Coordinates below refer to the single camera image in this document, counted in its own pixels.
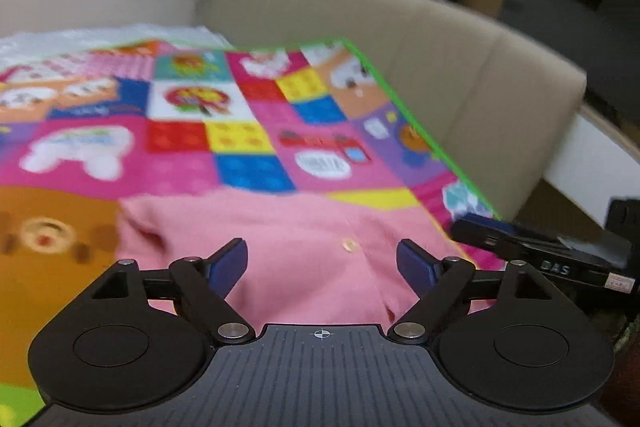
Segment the pink ribbed child's top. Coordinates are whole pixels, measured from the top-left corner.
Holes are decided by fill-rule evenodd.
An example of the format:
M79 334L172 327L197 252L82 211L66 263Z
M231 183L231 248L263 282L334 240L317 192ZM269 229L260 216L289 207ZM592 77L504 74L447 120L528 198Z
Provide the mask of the pink ribbed child's top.
M401 239L437 259L462 253L420 206L383 210L319 194L231 187L139 195L119 206L118 257L137 260L143 270L206 258L244 239L247 270L227 300L254 329L267 323L388 329L418 300L397 270Z

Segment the colourful cartoon play mat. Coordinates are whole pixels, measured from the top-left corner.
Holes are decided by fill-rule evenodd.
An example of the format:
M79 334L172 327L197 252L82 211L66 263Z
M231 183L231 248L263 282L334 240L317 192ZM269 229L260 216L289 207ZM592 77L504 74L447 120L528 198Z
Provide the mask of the colourful cartoon play mat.
M446 233L491 215L352 44L272 50L163 40L1 75L1 421L41 405L32 338L118 257L121 200L217 187L420 206Z

